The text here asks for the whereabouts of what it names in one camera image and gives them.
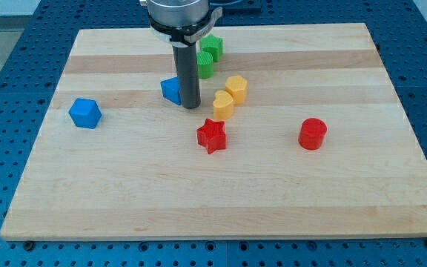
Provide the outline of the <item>black white tool mount collar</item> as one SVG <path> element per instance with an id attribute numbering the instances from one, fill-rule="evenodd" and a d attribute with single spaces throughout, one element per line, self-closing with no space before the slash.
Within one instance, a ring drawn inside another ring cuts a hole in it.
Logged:
<path id="1" fill-rule="evenodd" d="M 174 47 L 188 47 L 206 37 L 222 17 L 222 8 L 209 10 L 207 15 L 196 24 L 180 27 L 167 26 L 156 22 L 148 16 L 154 36 Z"/>

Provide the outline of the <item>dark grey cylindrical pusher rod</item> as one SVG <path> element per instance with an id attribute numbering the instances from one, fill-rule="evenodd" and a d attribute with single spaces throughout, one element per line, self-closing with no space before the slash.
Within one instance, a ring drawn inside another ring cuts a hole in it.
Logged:
<path id="1" fill-rule="evenodd" d="M 196 46 L 173 47 L 176 74 L 179 80 L 181 105 L 187 109 L 198 108 L 201 103 Z"/>

